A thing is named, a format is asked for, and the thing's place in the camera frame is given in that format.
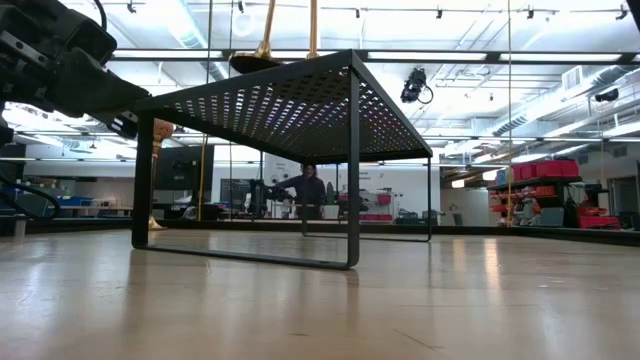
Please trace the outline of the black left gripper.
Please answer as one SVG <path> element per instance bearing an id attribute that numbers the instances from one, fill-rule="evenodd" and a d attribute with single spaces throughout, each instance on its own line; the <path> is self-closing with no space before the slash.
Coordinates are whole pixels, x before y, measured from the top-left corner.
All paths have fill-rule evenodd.
<path id="1" fill-rule="evenodd" d="M 69 116 L 93 114 L 110 131 L 135 139 L 138 117 L 112 110 L 150 93 L 80 48 L 67 51 L 75 25 L 76 12 L 58 0 L 0 0 L 0 106 L 17 102 Z"/>

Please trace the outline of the tall gold candlestick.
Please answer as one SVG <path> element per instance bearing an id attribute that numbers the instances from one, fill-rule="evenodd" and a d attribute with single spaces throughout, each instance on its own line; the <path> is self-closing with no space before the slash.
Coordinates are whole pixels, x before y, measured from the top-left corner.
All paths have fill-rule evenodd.
<path id="1" fill-rule="evenodd" d="M 318 57 L 318 0 L 310 0 L 310 39 L 309 52 L 306 59 L 310 60 Z"/>
<path id="2" fill-rule="evenodd" d="M 254 52 L 235 52 L 229 57 L 229 65 L 239 74 L 248 74 L 274 68 L 281 62 L 271 55 L 271 31 L 276 0 L 269 0 L 263 38 Z"/>
<path id="3" fill-rule="evenodd" d="M 153 143 L 152 143 L 152 162 L 151 162 L 151 194 L 154 194 L 155 179 L 157 173 L 157 160 L 159 152 L 162 149 L 162 143 L 170 138 L 174 133 L 174 125 L 168 121 L 158 118 L 154 119 L 153 125 Z M 150 231 L 164 230 L 164 227 L 159 225 L 155 220 L 153 214 L 153 206 L 150 206 L 148 229 Z"/>

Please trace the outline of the black perforated metal shelf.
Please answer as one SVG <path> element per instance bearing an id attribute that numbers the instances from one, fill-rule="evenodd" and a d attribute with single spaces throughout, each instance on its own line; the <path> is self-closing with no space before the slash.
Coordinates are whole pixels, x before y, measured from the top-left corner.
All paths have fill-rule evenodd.
<path id="1" fill-rule="evenodd" d="M 301 164 L 347 167 L 345 261 L 209 251 L 217 258 L 348 270 L 360 257 L 361 163 L 433 156 L 354 50 L 141 100 L 134 113 L 139 120 L 131 245 L 139 250 L 155 248 L 148 220 L 157 119 Z"/>

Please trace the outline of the black monitor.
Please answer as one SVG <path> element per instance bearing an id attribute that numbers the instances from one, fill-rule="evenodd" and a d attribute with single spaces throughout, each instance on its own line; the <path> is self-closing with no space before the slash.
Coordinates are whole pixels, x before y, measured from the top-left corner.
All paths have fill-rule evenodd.
<path id="1" fill-rule="evenodd" d="M 204 191 L 212 188 L 215 146 L 207 145 Z M 201 146 L 163 148 L 157 160 L 155 190 L 199 190 Z"/>

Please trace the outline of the person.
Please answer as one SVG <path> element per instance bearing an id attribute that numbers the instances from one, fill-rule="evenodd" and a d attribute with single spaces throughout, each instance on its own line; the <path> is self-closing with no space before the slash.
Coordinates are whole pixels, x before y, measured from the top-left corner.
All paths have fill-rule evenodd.
<path id="1" fill-rule="evenodd" d="M 324 182 L 318 177 L 314 164 L 302 164 L 301 174 L 277 184 L 279 188 L 293 188 L 296 192 L 294 200 L 298 204 L 306 203 L 307 207 L 298 207 L 296 212 L 302 218 L 306 211 L 308 220 L 321 218 L 321 206 L 326 200 L 326 188 Z"/>

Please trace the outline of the black overhead light bar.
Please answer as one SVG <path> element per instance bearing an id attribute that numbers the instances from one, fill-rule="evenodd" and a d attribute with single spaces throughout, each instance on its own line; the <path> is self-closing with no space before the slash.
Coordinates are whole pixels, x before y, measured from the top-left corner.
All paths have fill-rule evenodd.
<path id="1" fill-rule="evenodd" d="M 229 59 L 235 49 L 118 49 L 114 61 L 204 61 L 222 62 Z M 640 65 L 640 52 L 522 52 L 467 51 L 467 50 L 381 50 L 357 49 L 355 54 L 372 63 L 436 63 L 503 65 Z"/>

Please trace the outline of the black storage rack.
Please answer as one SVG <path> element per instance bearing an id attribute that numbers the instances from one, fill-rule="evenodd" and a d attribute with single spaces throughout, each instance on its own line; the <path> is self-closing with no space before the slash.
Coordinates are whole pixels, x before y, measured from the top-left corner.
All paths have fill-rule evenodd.
<path id="1" fill-rule="evenodd" d="M 487 188 L 489 211 L 498 227 L 568 227 L 570 190 L 580 176 L 538 177 Z"/>

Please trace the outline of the black table frame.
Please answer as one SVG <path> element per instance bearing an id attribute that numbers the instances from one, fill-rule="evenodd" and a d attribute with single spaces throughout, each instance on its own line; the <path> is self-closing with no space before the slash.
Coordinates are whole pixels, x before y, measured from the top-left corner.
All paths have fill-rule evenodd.
<path id="1" fill-rule="evenodd" d="M 190 222 L 164 220 L 170 229 L 300 232 L 302 225 L 296 222 Z M 51 221 L 27 220 L 26 233 L 62 233 L 98 230 L 120 230 L 132 227 L 129 218 L 61 218 Z M 478 227 L 478 226 L 432 226 L 425 225 L 376 225 L 363 224 L 360 234 L 417 235 L 424 239 L 427 234 L 469 236 L 518 236 L 545 238 L 596 244 L 619 245 L 640 248 L 640 231 L 585 230 L 552 227 Z"/>

